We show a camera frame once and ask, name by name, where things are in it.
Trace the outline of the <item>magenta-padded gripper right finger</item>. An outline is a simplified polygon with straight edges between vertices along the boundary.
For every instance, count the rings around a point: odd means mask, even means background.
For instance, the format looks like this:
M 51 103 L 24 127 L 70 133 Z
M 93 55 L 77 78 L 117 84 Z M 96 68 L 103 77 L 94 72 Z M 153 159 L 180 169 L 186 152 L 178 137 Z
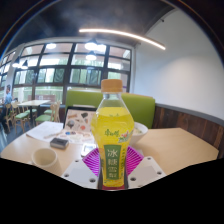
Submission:
M 126 173 L 129 189 L 140 188 L 166 176 L 153 157 L 144 157 L 132 147 L 128 147 Z

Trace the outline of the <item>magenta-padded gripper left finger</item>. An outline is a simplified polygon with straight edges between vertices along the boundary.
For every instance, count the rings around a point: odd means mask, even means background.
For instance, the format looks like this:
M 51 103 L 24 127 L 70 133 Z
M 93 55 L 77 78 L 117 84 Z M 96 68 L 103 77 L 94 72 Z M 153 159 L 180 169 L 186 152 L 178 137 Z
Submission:
M 62 178 L 84 188 L 96 189 L 100 175 L 100 156 L 97 148 L 82 159 L 74 160 L 62 174 Z

